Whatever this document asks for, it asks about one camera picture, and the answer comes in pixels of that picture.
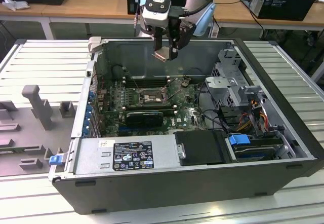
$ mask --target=metal workbench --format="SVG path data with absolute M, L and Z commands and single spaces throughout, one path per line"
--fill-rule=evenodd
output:
M 268 42 L 246 42 L 246 45 L 324 145 L 322 90 L 279 46 Z M 77 105 L 84 77 L 82 64 L 91 60 L 87 51 L 87 41 L 27 41 L 24 45 L 15 45 L 0 64 L 0 86 L 33 77 L 35 83 L 50 82 L 43 88 L 52 91 L 40 94 L 40 97 L 49 98 L 51 105 L 60 100 L 71 100 Z M 36 66 L 33 65 L 37 61 L 46 61 L 46 64 L 37 66 L 42 73 L 34 71 Z M 64 73 L 67 77 L 64 80 L 70 81 L 69 86 L 57 87 L 63 83 L 59 77 L 64 77 Z M 38 74 L 46 74 L 46 78 L 51 79 L 44 80 Z M 50 85 L 55 85 L 56 89 L 46 87 Z M 15 104 L 21 107 L 28 106 L 23 97 L 8 99 L 15 99 Z M 47 174 L 2 177 L 0 206 L 0 220 L 5 223 L 323 223 L 324 171 L 295 179 L 273 196 L 93 215 L 75 213 L 48 181 Z

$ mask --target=blue latch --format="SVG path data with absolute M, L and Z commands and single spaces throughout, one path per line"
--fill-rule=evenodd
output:
M 87 105 L 86 106 L 86 111 L 92 111 L 92 106 L 91 105 Z
M 90 120 L 85 119 L 85 120 L 83 121 L 83 125 L 89 126 L 89 125 L 90 125 Z
M 251 144 L 249 137 L 246 134 L 232 134 L 228 137 L 231 145 L 234 144 Z
M 63 156 L 62 155 L 51 156 L 49 160 L 49 165 L 63 165 Z
M 89 99 L 95 98 L 95 93 L 93 91 L 89 91 Z
M 88 136 L 89 135 L 89 129 L 83 128 L 82 129 L 82 136 Z

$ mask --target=warning label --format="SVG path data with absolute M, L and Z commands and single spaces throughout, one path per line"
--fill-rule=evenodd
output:
M 115 171 L 154 168 L 152 142 L 115 143 L 112 168 Z

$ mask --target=gray bracket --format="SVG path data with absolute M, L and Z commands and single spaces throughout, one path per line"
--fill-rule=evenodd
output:
M 39 155 L 39 154 L 44 154 L 45 153 L 45 147 L 41 144 L 39 146 L 35 146 L 33 148 L 29 147 L 28 149 L 25 149 L 25 152 L 28 155 Z
M 0 139 L 0 148 L 12 147 L 14 143 L 12 139 Z
M 75 109 L 72 101 L 62 101 L 60 104 L 60 113 L 62 118 L 74 118 Z
M 47 148 L 44 155 L 44 160 L 49 162 L 50 157 L 53 155 L 51 149 Z
M 50 106 L 49 101 L 47 99 L 44 99 L 44 100 L 42 100 L 42 102 L 43 102 L 45 111 L 48 114 L 48 117 L 51 117 L 52 114 L 53 114 L 53 110 L 52 110 L 52 108 Z M 32 114 L 34 114 L 35 118 L 38 119 L 38 115 L 36 114 L 34 108 L 31 109 L 31 112 L 32 112 Z
M 44 104 L 39 97 L 38 85 L 26 85 L 22 90 L 22 96 L 26 97 L 34 109 L 34 113 L 38 115 L 40 122 L 45 130 L 50 130 L 52 127 L 52 120 L 49 113 L 46 111 Z
M 19 131 L 19 124 L 0 124 L 0 132 Z
M 7 109 L 0 109 L 0 121 L 12 119 Z
M 24 170 L 41 169 L 43 167 L 42 162 L 38 158 L 21 159 L 20 161 L 19 166 Z
M 8 111 L 18 111 L 12 101 L 0 101 L 0 109 L 6 109 Z

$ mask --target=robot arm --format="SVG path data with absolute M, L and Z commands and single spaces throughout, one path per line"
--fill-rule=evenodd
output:
M 185 8 L 187 0 L 146 0 L 142 12 L 145 29 L 154 39 L 154 56 L 162 61 L 173 60 L 178 50 L 185 47 L 196 30 L 196 24 L 185 17 L 197 14 L 212 3 L 206 0 L 193 11 Z M 162 46 L 162 36 L 167 35 L 169 47 Z

